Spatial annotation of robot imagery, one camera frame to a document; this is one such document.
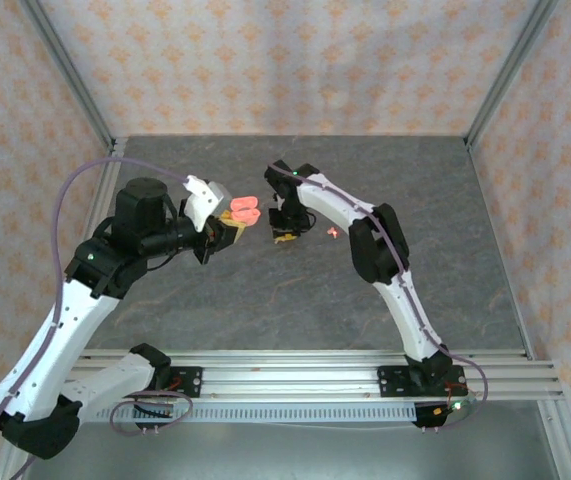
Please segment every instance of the gray table surface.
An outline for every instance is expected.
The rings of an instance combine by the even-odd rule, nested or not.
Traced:
[[[319,216],[302,238],[275,245],[266,165],[311,163],[339,187],[397,211],[414,283],[450,349],[522,348],[513,303],[478,181],[453,137],[133,137],[125,154],[255,195],[262,216],[201,266],[191,253],[137,282],[90,348],[393,349],[400,335],[351,264],[346,235]],[[137,176],[121,168],[117,190]],[[166,179],[178,204],[187,196]]]

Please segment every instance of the orange patterned wall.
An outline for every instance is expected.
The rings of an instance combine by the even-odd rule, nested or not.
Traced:
[[[535,0],[45,0],[112,134],[467,132]]]
[[[0,0],[0,380],[54,294],[50,208],[68,172],[104,148],[16,0]],[[69,259],[96,175],[70,192],[60,228]]]
[[[476,152],[526,325],[571,402],[571,0],[561,1]]]

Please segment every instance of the vent slot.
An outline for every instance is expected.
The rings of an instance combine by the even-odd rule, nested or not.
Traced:
[[[147,410],[171,415],[158,418],[122,407],[114,418],[121,422],[166,423],[186,411],[181,404],[145,407]],[[90,422],[109,422],[111,408],[99,411]],[[185,419],[192,423],[327,423],[327,422],[412,422],[416,421],[413,403],[381,402],[375,405],[346,403],[195,403],[192,414]]]

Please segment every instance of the pink object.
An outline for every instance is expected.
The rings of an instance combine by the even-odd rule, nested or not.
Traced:
[[[258,207],[258,198],[256,197],[239,197],[232,199],[230,204],[232,212],[243,210],[244,208]]]
[[[255,208],[249,208],[245,210],[238,210],[232,212],[232,220],[235,222],[242,222],[248,227],[256,224],[258,222],[258,217],[261,216],[261,212]]]

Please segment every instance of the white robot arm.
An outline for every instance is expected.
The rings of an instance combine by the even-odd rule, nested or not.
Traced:
[[[65,380],[101,322],[148,272],[148,260],[161,256],[169,260],[181,251],[193,250],[205,264],[242,233],[238,224],[214,216],[229,203],[224,188],[193,176],[185,187],[192,194],[178,211],[162,182],[151,178],[130,181],[116,196],[114,216],[78,246],[65,270],[61,317],[49,347],[12,394],[12,386],[27,372],[53,325],[53,308],[21,359],[0,382],[0,406],[10,398],[0,416],[0,430],[9,442],[40,458],[51,458],[97,410],[132,392],[168,386],[169,357],[146,344],[134,347],[113,367],[83,380]]]
[[[278,208],[270,209],[270,225],[277,240],[292,240],[307,232],[310,221],[307,208],[330,219],[349,234],[352,261],[357,273],[381,294],[400,332],[410,366],[416,367],[416,382],[428,383],[442,377],[452,364],[451,358],[437,348],[436,334],[414,289],[409,270],[409,247],[394,209],[363,202],[332,184],[311,165],[292,171],[279,160],[265,172],[275,190]],[[395,259],[382,238],[376,238],[374,216],[391,239]],[[397,261],[403,264],[399,269]]]

